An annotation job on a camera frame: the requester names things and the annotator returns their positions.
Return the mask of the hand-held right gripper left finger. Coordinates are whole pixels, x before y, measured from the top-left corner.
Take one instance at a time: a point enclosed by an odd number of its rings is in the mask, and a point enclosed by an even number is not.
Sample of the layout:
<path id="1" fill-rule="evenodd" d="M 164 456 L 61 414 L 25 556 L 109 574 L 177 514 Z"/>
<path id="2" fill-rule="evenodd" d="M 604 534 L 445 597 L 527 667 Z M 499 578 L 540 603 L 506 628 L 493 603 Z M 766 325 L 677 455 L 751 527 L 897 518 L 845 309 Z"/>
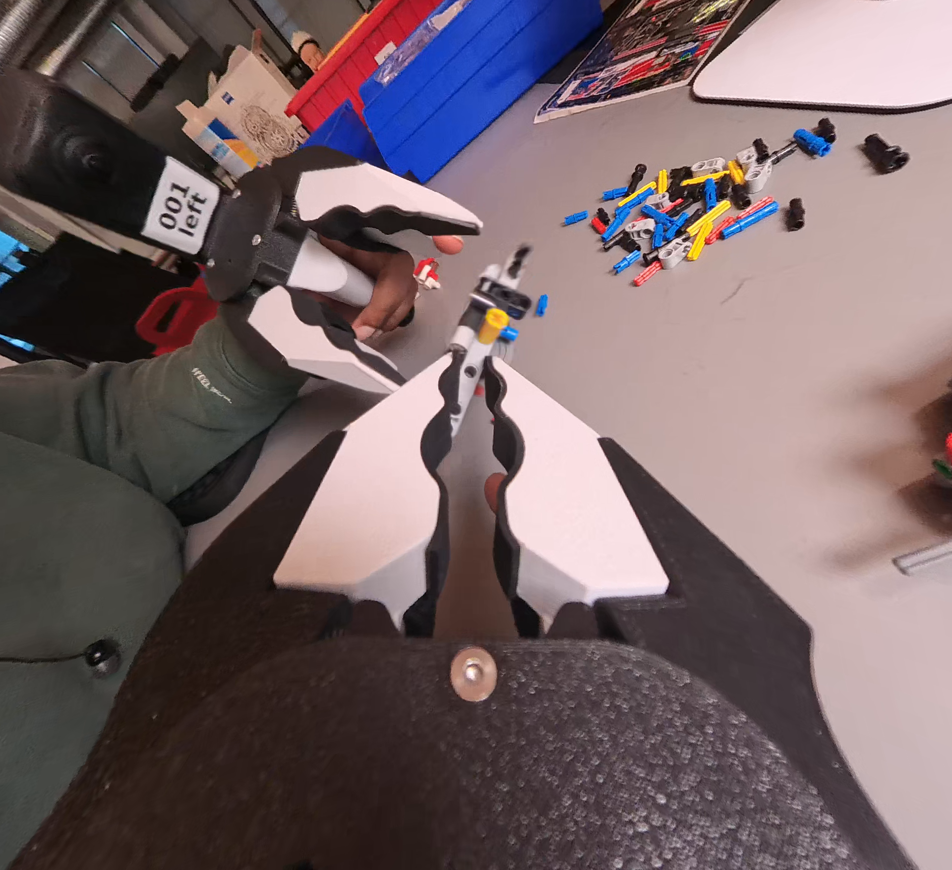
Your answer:
<path id="1" fill-rule="evenodd" d="M 440 490 L 422 459 L 445 406 L 444 354 L 349 424 L 273 578 L 278 588 L 381 603 L 402 626 L 426 589 L 424 555 Z"/>

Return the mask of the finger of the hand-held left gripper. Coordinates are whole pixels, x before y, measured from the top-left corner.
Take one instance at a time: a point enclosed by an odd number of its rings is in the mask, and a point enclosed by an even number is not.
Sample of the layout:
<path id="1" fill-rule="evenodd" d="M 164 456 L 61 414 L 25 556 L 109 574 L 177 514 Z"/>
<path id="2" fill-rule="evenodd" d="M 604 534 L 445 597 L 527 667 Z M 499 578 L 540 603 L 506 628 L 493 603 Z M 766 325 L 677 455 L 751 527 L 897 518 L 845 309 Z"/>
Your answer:
<path id="1" fill-rule="evenodd" d="M 407 381 L 387 358 L 358 341 L 337 311 L 303 290 L 267 290 L 251 305 L 247 324 L 289 368 L 309 376 L 385 396 Z"/>
<path id="2" fill-rule="evenodd" d="M 367 163 L 302 173 L 294 202 L 303 222 L 333 240 L 364 231 L 385 237 L 476 236 L 482 221 L 445 195 Z"/>

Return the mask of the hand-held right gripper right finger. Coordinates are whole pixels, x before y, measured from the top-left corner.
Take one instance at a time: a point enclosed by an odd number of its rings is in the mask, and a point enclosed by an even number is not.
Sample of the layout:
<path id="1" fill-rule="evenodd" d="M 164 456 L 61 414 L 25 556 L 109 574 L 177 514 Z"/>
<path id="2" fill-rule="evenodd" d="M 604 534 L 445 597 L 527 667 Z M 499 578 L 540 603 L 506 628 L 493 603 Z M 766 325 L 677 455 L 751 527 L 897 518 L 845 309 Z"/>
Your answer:
<path id="1" fill-rule="evenodd" d="M 496 358 L 483 373 L 496 494 L 493 561 L 518 626 L 571 603 L 656 599 L 668 575 L 606 452 L 612 442 Z"/>

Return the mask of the grey lego gear assembly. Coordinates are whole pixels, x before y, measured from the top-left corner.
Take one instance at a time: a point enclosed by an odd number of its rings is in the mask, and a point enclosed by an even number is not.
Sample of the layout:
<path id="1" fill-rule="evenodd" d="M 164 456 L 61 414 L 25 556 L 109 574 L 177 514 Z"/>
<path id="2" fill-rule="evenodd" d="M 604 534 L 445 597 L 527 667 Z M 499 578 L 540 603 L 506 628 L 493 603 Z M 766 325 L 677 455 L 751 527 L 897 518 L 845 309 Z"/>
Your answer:
<path id="1" fill-rule="evenodd" d="M 445 401 L 452 438 L 463 423 L 482 378 L 484 363 L 503 339 L 505 330 L 530 310 L 530 296 L 519 285 L 531 251 L 529 244 L 518 245 L 503 264 L 489 265 L 482 271 L 450 340 L 450 381 Z"/>

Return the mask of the person's left forearm green sleeve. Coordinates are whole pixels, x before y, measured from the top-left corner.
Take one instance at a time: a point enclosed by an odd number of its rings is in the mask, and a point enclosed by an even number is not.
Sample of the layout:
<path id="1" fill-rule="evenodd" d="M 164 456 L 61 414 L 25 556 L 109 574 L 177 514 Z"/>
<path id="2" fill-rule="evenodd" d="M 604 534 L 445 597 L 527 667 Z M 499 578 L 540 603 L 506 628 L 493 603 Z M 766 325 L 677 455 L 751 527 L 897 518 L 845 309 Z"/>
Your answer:
<path id="1" fill-rule="evenodd" d="M 170 501 L 266 430 L 306 375 L 266 367 L 217 316 L 172 353 L 87 368 L 2 369 L 2 434 L 108 470 Z"/>

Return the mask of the pile of small lego pins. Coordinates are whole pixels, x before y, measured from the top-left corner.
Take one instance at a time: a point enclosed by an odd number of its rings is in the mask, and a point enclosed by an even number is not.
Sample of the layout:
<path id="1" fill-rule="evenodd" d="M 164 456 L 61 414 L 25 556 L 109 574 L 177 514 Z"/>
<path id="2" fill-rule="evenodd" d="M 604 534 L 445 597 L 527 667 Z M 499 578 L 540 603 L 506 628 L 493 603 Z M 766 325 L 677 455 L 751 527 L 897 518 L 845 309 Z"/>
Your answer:
<path id="1" fill-rule="evenodd" d="M 731 158 L 660 169 L 651 181 L 647 166 L 637 164 L 626 186 L 606 190 L 598 208 L 568 214 L 563 225 L 587 222 L 602 252 L 621 252 L 611 275 L 630 277 L 639 288 L 659 273 L 696 262 L 708 246 L 772 218 L 787 231 L 784 216 L 791 198 L 783 203 L 768 193 L 775 170 L 797 154 L 826 157 L 837 137 L 835 123 L 822 117 L 776 148 L 756 138 Z"/>

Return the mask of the lego instruction booklet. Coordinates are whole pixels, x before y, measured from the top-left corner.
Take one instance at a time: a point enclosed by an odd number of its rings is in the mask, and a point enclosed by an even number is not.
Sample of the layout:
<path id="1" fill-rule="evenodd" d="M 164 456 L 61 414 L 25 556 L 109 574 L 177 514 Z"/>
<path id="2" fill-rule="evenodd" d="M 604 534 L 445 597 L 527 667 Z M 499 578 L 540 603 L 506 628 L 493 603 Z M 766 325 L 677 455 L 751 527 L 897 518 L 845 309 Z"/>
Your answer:
<path id="1" fill-rule="evenodd" d="M 634 0 L 535 124 L 688 86 L 750 0 Z"/>

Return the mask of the lego car chassis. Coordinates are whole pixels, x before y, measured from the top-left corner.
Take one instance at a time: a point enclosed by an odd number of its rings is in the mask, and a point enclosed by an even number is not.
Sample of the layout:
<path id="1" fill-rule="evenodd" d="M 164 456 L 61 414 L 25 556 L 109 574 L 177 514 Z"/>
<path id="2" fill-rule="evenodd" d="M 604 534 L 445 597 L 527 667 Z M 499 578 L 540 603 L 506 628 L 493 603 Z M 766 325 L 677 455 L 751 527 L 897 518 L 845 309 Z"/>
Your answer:
<path id="1" fill-rule="evenodd" d="M 942 452 L 937 454 L 931 462 L 931 477 L 934 485 L 943 491 L 946 498 L 951 498 L 951 432 L 950 424 L 943 440 Z M 894 558 L 893 565 L 898 572 L 911 577 L 923 570 L 950 562 L 951 539 L 922 547 L 918 550 L 900 554 Z"/>

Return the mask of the small blue plastic bin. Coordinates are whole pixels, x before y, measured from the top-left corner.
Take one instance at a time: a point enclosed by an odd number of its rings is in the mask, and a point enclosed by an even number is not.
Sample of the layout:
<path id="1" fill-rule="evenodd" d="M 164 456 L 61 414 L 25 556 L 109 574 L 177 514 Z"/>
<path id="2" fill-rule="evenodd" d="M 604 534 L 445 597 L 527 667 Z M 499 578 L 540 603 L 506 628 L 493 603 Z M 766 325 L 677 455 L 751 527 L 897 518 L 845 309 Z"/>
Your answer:
<path id="1" fill-rule="evenodd" d="M 389 171 L 389 166 L 379 150 L 369 128 L 347 98 L 317 126 L 301 145 L 301 149 L 325 147 Z"/>

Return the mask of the red object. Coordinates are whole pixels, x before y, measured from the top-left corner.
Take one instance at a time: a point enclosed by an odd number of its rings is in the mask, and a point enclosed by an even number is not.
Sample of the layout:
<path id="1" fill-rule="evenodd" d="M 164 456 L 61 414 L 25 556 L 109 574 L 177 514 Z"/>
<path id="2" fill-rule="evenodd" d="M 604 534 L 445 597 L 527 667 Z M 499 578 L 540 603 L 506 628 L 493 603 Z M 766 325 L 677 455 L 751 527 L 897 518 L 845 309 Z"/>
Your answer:
<path id="1" fill-rule="evenodd" d="M 218 307 L 200 276 L 192 285 L 165 291 L 152 300 L 137 320 L 135 331 L 153 347 L 154 356 L 172 353 L 188 346 L 198 329 L 215 318 Z"/>

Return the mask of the white printed cardboard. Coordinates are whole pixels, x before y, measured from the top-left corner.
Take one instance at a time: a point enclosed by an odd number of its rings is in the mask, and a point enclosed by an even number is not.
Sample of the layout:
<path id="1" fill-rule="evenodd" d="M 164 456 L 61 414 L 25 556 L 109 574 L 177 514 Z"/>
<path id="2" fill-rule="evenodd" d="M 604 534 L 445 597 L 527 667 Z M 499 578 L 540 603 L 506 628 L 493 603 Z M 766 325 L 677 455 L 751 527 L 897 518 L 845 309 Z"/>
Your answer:
<path id="1" fill-rule="evenodd" d="M 258 44 L 235 47 L 225 63 L 208 76 L 205 103 L 176 110 L 184 135 L 235 180 L 303 147 L 308 130 L 287 115 L 295 90 Z"/>

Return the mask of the red plastic bin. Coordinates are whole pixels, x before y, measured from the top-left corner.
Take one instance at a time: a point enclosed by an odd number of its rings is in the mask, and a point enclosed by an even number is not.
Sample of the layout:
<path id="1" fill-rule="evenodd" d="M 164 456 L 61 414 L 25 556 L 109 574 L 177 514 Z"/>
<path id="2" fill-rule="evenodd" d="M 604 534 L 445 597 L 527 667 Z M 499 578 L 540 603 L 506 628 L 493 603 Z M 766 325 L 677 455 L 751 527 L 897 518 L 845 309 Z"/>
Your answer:
<path id="1" fill-rule="evenodd" d="M 327 55 L 286 107 L 315 131 L 346 100 L 363 117 L 361 87 L 444 0 L 379 0 Z"/>

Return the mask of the large blue plastic bin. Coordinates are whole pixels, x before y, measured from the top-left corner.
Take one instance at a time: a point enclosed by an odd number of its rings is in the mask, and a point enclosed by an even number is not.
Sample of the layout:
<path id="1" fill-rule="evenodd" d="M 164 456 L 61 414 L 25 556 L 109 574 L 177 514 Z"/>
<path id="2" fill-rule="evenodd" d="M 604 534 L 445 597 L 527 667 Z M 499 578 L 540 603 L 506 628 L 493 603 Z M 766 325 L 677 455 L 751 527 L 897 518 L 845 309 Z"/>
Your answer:
<path id="1" fill-rule="evenodd" d="M 472 0 L 389 86 L 361 87 L 389 168 L 428 181 L 601 21 L 600 0 Z"/>

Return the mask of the clear plastic bags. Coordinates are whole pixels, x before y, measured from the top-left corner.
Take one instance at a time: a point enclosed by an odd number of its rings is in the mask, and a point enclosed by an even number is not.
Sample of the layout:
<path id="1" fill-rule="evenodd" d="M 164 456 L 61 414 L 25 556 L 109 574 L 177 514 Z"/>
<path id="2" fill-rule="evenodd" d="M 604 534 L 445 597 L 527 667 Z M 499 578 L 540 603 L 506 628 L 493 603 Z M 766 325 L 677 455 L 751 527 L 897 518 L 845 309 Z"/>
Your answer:
<path id="1" fill-rule="evenodd" d="M 373 81 L 381 87 L 389 86 L 433 40 L 470 5 L 472 0 L 452 0 L 444 9 L 435 10 L 404 43 L 381 64 L 373 76 Z"/>

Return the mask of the person's green sweater torso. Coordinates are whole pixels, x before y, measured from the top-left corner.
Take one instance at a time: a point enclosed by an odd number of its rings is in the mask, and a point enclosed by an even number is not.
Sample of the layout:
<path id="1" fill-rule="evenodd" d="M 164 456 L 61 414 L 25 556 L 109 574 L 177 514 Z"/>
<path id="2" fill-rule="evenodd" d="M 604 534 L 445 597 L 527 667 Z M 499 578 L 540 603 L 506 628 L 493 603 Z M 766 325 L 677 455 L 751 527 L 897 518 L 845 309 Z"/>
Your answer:
<path id="1" fill-rule="evenodd" d="M 1 851 L 10 864 L 82 769 L 183 574 L 184 532 L 146 490 L 50 448 L 1 449 Z M 88 645 L 122 666 L 95 679 Z"/>

